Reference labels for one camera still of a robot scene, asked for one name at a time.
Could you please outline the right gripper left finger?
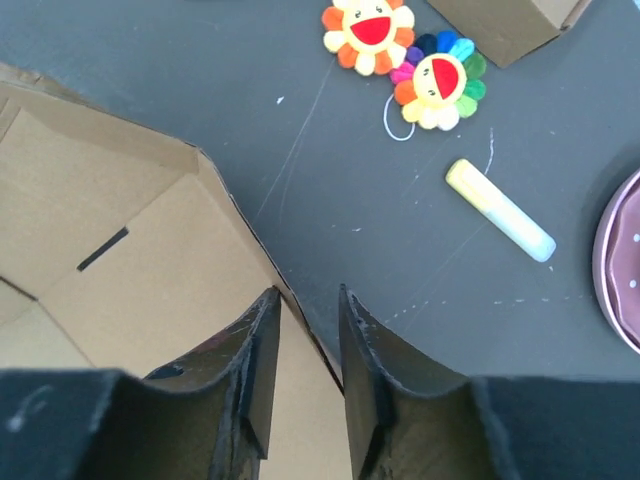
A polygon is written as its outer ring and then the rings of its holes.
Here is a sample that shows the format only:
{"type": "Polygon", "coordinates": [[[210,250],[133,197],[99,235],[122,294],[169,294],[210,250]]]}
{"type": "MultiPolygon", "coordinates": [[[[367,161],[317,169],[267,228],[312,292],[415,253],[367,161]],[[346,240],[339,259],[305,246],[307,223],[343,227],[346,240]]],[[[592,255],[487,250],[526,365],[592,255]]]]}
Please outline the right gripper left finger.
{"type": "Polygon", "coordinates": [[[238,319],[145,376],[171,403],[163,479],[256,479],[268,456],[281,294],[266,289],[238,319]]]}

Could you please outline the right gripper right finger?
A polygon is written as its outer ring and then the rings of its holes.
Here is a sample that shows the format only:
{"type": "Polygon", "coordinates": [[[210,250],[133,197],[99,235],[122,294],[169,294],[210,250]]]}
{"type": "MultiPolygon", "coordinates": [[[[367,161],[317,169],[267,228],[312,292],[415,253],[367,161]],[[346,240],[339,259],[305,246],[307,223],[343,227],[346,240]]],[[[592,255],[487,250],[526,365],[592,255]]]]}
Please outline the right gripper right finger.
{"type": "Polygon", "coordinates": [[[354,478],[496,478],[468,377],[384,326],[347,286],[339,340],[354,478]]]}

